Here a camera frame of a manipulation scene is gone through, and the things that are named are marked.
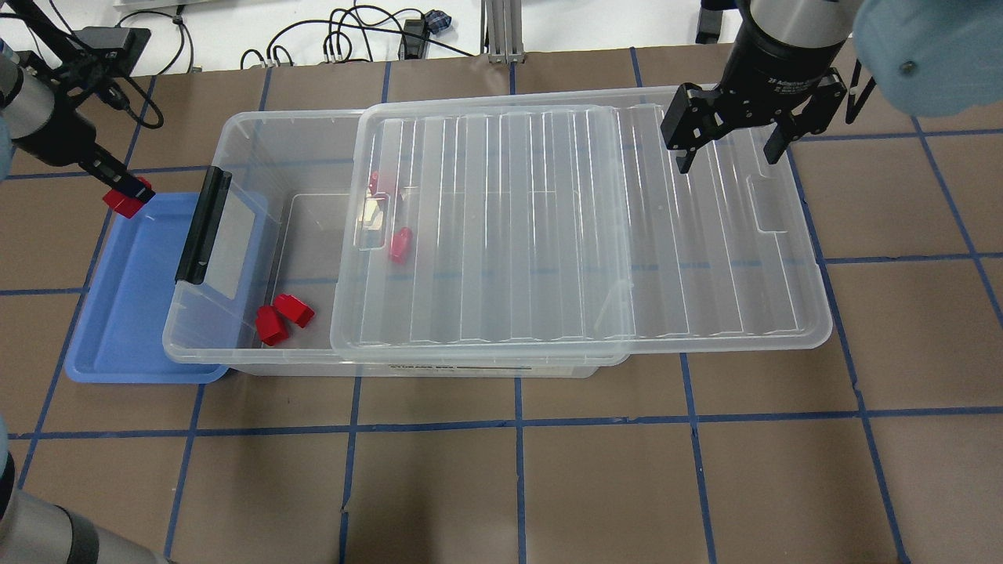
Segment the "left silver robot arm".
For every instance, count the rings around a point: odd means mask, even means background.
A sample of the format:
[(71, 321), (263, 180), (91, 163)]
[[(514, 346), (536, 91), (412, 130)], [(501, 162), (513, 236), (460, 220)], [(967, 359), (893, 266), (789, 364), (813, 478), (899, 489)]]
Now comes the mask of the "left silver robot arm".
[[(155, 194), (141, 176), (96, 140), (96, 128), (68, 96), (29, 74), (13, 54), (2, 54), (2, 175), (12, 147), (43, 163), (79, 165), (108, 186), (103, 202), (130, 219)], [(2, 526), (4, 563), (168, 563), (168, 557), (100, 527), (75, 511), (16, 486), (17, 464), (2, 426)]]

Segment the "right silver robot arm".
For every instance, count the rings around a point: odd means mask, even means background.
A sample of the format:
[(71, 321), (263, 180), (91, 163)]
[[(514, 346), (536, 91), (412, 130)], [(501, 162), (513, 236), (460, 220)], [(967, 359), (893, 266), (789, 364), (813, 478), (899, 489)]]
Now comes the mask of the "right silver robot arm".
[(999, 1), (704, 1), (742, 17), (713, 89), (684, 83), (661, 132), (687, 174), (699, 149), (773, 125), (764, 157), (852, 124), (875, 89), (910, 117), (950, 117), (1001, 100)]

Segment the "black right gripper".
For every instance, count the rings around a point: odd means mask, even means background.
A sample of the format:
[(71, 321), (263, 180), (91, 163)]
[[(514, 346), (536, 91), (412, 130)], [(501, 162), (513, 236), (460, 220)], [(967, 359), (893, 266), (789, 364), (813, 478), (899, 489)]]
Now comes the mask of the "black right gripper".
[(789, 144), (827, 131), (848, 89), (832, 69), (844, 42), (806, 48), (780, 42), (753, 20), (739, 27), (722, 78), (713, 89), (695, 83), (677, 87), (661, 122), (665, 147), (676, 154), (678, 172), (688, 174), (697, 152), (733, 128), (775, 129), (763, 147), (770, 165)]

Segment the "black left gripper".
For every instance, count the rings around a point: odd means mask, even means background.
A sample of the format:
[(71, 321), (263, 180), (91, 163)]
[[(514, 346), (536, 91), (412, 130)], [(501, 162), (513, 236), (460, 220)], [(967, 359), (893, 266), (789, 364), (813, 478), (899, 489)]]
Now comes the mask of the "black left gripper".
[(96, 142), (96, 128), (51, 81), (39, 78), (12, 53), (12, 142), (53, 167), (82, 170), (125, 197), (154, 197), (153, 186), (133, 175)]

